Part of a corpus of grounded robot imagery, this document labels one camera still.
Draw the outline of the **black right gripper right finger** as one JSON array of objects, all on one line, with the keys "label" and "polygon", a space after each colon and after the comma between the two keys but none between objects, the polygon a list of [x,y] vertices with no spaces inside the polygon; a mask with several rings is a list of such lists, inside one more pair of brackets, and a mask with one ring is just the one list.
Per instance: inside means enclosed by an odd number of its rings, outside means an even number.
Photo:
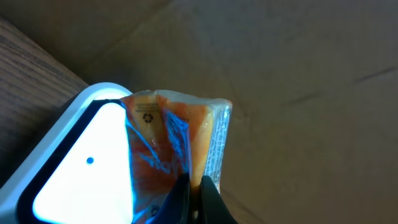
[{"label": "black right gripper right finger", "polygon": [[200,184],[198,222],[201,224],[238,224],[215,184],[207,175],[202,177]]}]

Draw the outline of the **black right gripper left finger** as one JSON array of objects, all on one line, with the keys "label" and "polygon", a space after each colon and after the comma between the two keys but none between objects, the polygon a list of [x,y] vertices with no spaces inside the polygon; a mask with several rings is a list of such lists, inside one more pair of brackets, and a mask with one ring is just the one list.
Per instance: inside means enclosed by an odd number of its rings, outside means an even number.
[{"label": "black right gripper left finger", "polygon": [[190,179],[182,174],[150,224],[187,224],[190,219]]}]

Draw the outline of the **small orange white box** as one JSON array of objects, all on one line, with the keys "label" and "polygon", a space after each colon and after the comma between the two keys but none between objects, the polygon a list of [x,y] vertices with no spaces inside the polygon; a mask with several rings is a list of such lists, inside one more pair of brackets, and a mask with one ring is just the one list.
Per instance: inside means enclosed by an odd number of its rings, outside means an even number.
[{"label": "small orange white box", "polygon": [[196,210],[202,178],[220,186],[232,102],[146,90],[121,98],[121,106],[135,197],[133,223],[154,218],[183,174],[189,175],[190,205]]}]

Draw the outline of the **white barcode scanner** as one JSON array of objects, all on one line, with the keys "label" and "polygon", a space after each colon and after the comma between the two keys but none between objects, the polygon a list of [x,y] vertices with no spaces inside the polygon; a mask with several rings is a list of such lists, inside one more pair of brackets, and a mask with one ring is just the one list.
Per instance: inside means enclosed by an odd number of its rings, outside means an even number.
[{"label": "white barcode scanner", "polygon": [[1,187],[2,223],[131,223],[129,91],[97,83],[79,93]]}]

